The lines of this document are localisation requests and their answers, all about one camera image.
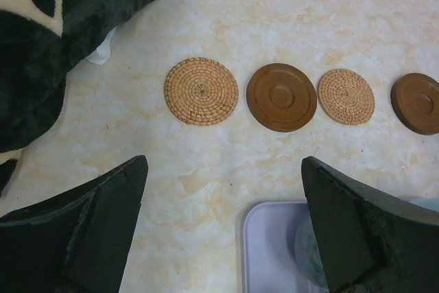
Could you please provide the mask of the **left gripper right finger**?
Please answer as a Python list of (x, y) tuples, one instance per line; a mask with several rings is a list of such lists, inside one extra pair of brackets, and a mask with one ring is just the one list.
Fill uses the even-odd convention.
[(302, 185), (329, 292), (437, 292), (438, 212), (309, 156)]

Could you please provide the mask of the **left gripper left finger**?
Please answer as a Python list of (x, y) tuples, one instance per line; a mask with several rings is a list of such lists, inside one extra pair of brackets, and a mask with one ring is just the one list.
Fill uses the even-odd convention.
[(148, 164), (109, 172), (1, 217), (2, 292), (118, 292)]

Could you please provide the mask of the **dark wooden coaster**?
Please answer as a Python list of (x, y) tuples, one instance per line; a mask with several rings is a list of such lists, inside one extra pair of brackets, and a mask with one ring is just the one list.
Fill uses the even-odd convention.
[(293, 132), (307, 125), (317, 108), (316, 90), (299, 69), (271, 63), (257, 69), (246, 87), (253, 117), (276, 132)]
[(390, 91), (392, 108), (410, 130), (438, 134), (438, 82), (422, 73), (400, 77)]

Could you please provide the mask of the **woven rattan coaster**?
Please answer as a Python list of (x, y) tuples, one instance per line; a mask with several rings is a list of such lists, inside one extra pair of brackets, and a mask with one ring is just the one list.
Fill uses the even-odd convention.
[(364, 124), (375, 111), (375, 96), (369, 83), (349, 69), (326, 72), (318, 83), (318, 99), (324, 112), (340, 124)]
[(223, 64), (195, 57), (176, 64), (166, 76), (164, 96), (171, 113), (186, 124), (211, 126), (235, 110), (239, 89)]

